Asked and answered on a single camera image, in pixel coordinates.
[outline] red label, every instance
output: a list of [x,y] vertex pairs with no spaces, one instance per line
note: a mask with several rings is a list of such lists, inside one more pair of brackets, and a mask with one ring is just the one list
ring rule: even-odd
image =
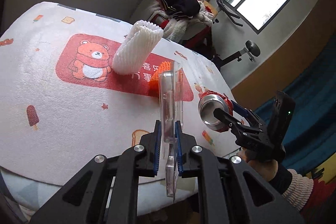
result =
[[[138,73],[118,75],[111,69],[111,63],[120,45],[103,37],[75,34],[59,57],[56,74],[68,83],[154,97],[149,93],[150,78],[162,62],[173,60],[151,53]],[[194,94],[183,74],[183,100],[193,99]]]

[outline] cartoon bear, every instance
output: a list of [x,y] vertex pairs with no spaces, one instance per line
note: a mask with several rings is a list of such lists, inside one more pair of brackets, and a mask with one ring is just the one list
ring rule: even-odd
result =
[[91,43],[89,40],[82,40],[77,48],[76,59],[73,66],[77,71],[72,75],[77,79],[89,78],[101,82],[111,72],[109,66],[109,47],[105,44]]

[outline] screw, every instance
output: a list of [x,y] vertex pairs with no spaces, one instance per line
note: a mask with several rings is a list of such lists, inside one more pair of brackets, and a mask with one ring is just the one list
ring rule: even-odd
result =
[[195,145],[191,150],[194,151],[195,153],[199,153],[203,150],[203,148],[199,145]]
[[231,161],[232,161],[234,164],[238,164],[238,163],[240,163],[240,162],[242,161],[242,159],[241,159],[240,157],[238,157],[238,156],[233,156],[233,157],[231,158]]
[[141,144],[138,144],[138,145],[134,146],[134,151],[136,151],[136,152],[141,152],[144,149],[145,149],[145,147]]
[[103,155],[98,155],[95,157],[94,161],[97,163],[101,163],[105,160],[105,157]]

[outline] clothes pile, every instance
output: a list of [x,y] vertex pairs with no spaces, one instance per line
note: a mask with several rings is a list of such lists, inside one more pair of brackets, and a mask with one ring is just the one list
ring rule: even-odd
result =
[[179,43],[189,25],[195,22],[212,25],[213,14],[203,1],[154,0],[149,7],[151,16],[148,20],[157,23],[157,18],[161,17],[159,26],[163,29],[163,37]]

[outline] bear's white belly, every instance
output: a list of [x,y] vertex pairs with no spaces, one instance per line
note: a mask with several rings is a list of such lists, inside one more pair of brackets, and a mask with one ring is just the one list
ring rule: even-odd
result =
[[103,69],[102,68],[93,68],[88,65],[84,65],[83,67],[83,74],[88,78],[99,78],[103,75]]

